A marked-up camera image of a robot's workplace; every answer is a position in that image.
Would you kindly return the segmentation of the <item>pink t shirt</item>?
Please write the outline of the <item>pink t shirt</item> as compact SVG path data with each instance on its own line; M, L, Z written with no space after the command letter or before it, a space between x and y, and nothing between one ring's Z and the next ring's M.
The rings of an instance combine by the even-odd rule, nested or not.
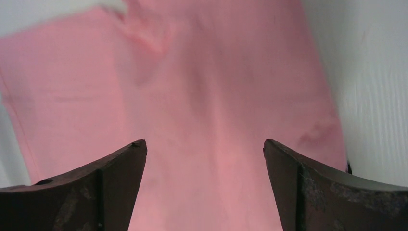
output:
M263 144L339 170L330 87L298 0L130 0L0 39L33 181L145 139L132 231L279 231Z

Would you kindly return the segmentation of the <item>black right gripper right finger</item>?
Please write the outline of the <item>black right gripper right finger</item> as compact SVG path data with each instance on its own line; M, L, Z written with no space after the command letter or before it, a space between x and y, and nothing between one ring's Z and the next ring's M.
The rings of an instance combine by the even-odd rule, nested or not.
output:
M272 139L263 151L285 231L407 230L407 187L337 170Z

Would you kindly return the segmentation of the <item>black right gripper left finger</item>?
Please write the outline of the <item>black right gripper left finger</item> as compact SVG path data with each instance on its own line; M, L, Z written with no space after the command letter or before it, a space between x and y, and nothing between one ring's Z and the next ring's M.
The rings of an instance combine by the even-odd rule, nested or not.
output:
M3 231L126 231L147 157L145 140L34 185L2 188Z

